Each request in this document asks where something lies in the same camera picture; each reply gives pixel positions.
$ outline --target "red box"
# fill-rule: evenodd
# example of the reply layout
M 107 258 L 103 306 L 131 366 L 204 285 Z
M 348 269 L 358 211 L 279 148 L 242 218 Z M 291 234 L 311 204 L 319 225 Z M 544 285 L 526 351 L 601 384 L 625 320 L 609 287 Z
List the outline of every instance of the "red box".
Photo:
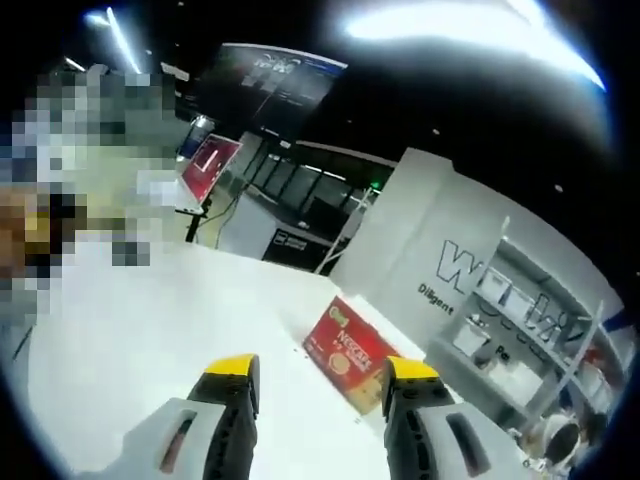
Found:
M 398 353 L 343 300 L 333 299 L 303 346 L 361 414 L 378 405 L 384 359 Z

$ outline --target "black ceiling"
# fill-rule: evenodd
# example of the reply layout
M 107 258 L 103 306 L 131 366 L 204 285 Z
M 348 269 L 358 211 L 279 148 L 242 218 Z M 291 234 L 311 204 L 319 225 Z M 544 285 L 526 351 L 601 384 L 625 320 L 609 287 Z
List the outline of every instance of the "black ceiling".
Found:
M 349 63 L 301 139 L 391 160 L 398 160 L 407 146 L 451 158 L 461 173 L 513 198 L 568 236 L 633 305 L 640 285 L 635 241 L 640 195 L 637 142 L 629 132 L 637 77 L 624 55 L 634 44 L 632 13 L 596 0 L 546 2 L 602 72 L 608 113 L 597 114 L 585 107 L 596 94 L 568 93 L 586 91 L 584 85 L 513 59 L 489 59 L 425 41 L 357 44 L 342 33 L 349 16 L 390 3 L 400 2 L 143 0 L 111 5 L 135 29 L 137 51 L 149 71 L 159 71 L 164 61 L 195 75 L 224 41 L 277 45 Z M 114 61 L 113 55 L 100 58 L 95 32 L 79 19 L 91 6 L 97 5 L 57 6 L 58 18 L 61 8 L 73 11 L 57 27 L 34 29 L 40 32 L 39 48 L 50 38 L 49 57 L 73 52 L 82 62 Z M 59 40 L 63 36 L 66 43 Z M 153 54 L 146 56 L 146 49 Z M 46 55 L 39 56 L 44 60 Z M 604 120 L 610 123 L 610 138 L 603 133 L 608 131 Z M 562 185 L 563 193 L 555 185 Z

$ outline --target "shelf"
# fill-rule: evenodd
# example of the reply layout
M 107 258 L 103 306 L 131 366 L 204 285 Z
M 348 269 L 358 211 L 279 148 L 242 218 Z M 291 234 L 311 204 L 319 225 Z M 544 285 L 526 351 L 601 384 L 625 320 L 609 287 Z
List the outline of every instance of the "shelf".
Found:
M 512 407 L 518 414 L 524 417 L 525 420 L 531 419 L 531 413 L 518 402 L 516 402 L 513 398 L 507 394 L 507 392 L 493 380 L 491 380 L 482 370 L 475 366 L 475 364 L 471 361 L 469 357 L 467 357 L 464 353 L 458 350 L 455 346 L 443 340 L 439 337 L 434 339 L 434 343 L 436 343 L 442 350 L 447 352 L 450 356 L 454 357 L 458 363 L 460 363 L 467 370 L 471 371 L 473 374 L 477 375 L 482 379 L 482 381 L 491 389 L 491 391 L 500 397 L 506 404 Z
M 577 299 L 577 297 L 563 284 L 561 284 L 555 277 L 550 274 L 545 268 L 535 263 L 520 247 L 514 245 L 508 240 L 503 239 L 498 247 L 498 255 L 503 257 L 507 262 L 520 269 L 525 275 L 538 281 L 548 279 L 545 282 L 544 288 L 549 293 L 553 294 L 561 304 L 567 308 L 567 310 L 573 310 L 574 314 L 578 316 L 591 316 L 586 307 Z M 596 341 L 600 343 L 606 350 L 604 353 L 612 359 L 615 368 L 621 373 L 621 378 L 626 375 L 625 363 L 618 351 L 617 347 L 613 343 L 609 334 L 602 326 L 604 319 L 598 319 L 600 325 L 596 331 Z
M 522 321 L 520 320 L 516 320 L 513 318 L 509 317 L 508 312 L 505 311 L 504 306 L 500 305 L 499 303 L 492 301 L 486 297 L 484 297 L 482 295 L 482 291 L 474 291 L 474 294 L 478 295 L 482 301 L 486 302 L 487 304 L 489 304 L 492 308 L 494 308 L 498 313 L 500 313 L 500 315 L 502 315 L 503 317 L 505 317 L 507 320 L 509 320 L 511 323 L 513 323 L 524 335 L 527 336 L 527 338 L 534 343 L 538 348 L 540 348 L 545 355 L 547 355 L 551 361 L 557 365 L 562 372 L 566 372 L 569 368 L 569 366 L 567 365 L 567 363 L 562 360 L 562 358 L 560 357 L 560 355 L 558 355 L 556 352 L 554 352 L 553 350 L 551 350 L 547 345 L 545 345 L 545 343 L 540 340 L 536 335 L 532 335 L 532 332 L 529 331 L 526 328 L 523 328 L 524 325 L 522 324 Z M 578 378 L 576 378 L 575 375 L 572 375 L 570 380 L 572 385 L 575 385 L 576 390 L 578 391 L 578 393 L 580 393 L 580 395 L 582 397 L 584 397 L 584 399 L 586 400 L 586 402 L 593 407 L 593 399 L 591 397 L 589 397 L 589 395 L 587 394 L 587 392 L 585 391 L 584 386 L 581 384 L 581 382 L 578 380 Z
M 563 372 L 565 372 L 567 370 L 568 365 L 560 357 L 560 355 L 558 355 L 556 352 L 551 350 L 548 345 L 546 345 L 542 340 L 540 340 L 538 338 L 537 335 L 532 335 L 532 332 L 529 329 L 523 328 L 524 325 L 522 324 L 521 320 L 511 318 L 509 316 L 509 313 L 505 310 L 503 305 L 500 305 L 498 302 L 496 302 L 494 300 L 486 298 L 483 295 L 481 290 L 475 290 L 473 293 L 475 295 L 479 296 L 482 299 L 483 302 L 486 302 L 487 304 L 489 304 L 494 310 L 496 310 L 498 313 L 500 313 L 500 315 L 502 315 L 507 320 L 509 320 L 511 323 L 513 323 L 533 344 L 535 344 L 540 350 L 542 350 L 544 352 L 544 354 L 547 357 L 549 357 L 553 363 L 555 363 L 558 367 L 560 367 L 560 369 Z

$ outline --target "black cable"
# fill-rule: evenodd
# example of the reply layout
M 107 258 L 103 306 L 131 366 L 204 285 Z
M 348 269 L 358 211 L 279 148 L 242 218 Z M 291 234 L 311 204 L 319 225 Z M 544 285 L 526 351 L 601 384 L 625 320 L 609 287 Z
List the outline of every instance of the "black cable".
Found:
M 22 347 L 24 347 L 25 343 L 27 343 L 27 340 L 29 340 L 29 337 L 31 336 L 32 331 L 33 331 L 33 326 L 29 327 L 29 330 L 27 330 L 27 333 L 25 333 L 24 337 L 22 337 L 22 340 L 20 340 L 20 344 L 18 345 L 18 348 L 16 348 L 16 351 L 13 353 L 13 356 L 11 357 L 11 360 L 13 360 L 14 362 L 16 358 L 18 358 L 18 355 L 20 354 Z
M 218 236 L 216 237 L 216 245 L 215 245 L 215 249 L 218 249 L 218 245 L 220 244 L 220 234 L 222 233 L 222 229 L 227 225 L 227 223 L 229 223 L 229 220 L 231 220 L 233 218 L 233 214 L 236 213 L 236 208 L 238 208 L 238 199 L 240 198 L 240 196 L 238 195 L 236 197 L 236 201 L 235 201 L 235 207 L 233 208 L 233 212 L 231 212 L 231 215 L 229 215 L 227 217 L 227 219 L 222 222 L 222 225 L 220 225 L 220 228 L 218 229 Z
M 240 199 L 240 196 L 244 193 L 244 191 L 245 191 L 248 187 L 249 187 L 249 185 L 248 185 L 248 184 L 247 184 L 247 185 L 245 185 L 244 187 L 242 187 L 242 188 L 240 189 L 240 191 L 236 194 L 236 196 L 235 196 L 235 197 L 233 197 L 233 199 L 231 199 L 231 201 L 229 202 L 229 205 L 227 205 L 227 206 L 224 208 L 224 210 L 223 210 L 222 212 L 220 212 L 220 213 L 219 213 L 219 214 L 217 214 L 217 215 L 214 215 L 214 216 L 213 216 L 213 217 L 211 217 L 211 218 L 207 218 L 204 222 L 202 222 L 200 225 L 198 225 L 198 229 L 196 229 L 196 232 L 197 232 L 197 231 L 198 231 L 198 230 L 199 230 L 203 225 L 206 225 L 206 224 L 207 224 L 207 223 L 209 223 L 211 220 L 215 220 L 216 218 L 220 218 L 220 217 L 224 216 L 224 215 L 229 211 L 229 209 L 234 205 L 234 203 L 236 203 L 236 202 Z

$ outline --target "white tabletop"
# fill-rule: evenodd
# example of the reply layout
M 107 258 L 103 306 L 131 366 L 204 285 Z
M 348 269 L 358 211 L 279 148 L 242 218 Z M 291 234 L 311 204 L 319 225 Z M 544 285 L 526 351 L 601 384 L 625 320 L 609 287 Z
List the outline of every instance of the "white tabletop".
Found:
M 98 471 L 122 438 L 216 358 L 261 360 L 251 478 L 388 479 L 379 434 L 306 358 L 300 342 L 337 288 L 317 277 L 193 244 L 152 249 L 149 267 L 113 267 L 80 242 L 34 329 L 33 413 L 76 472 Z

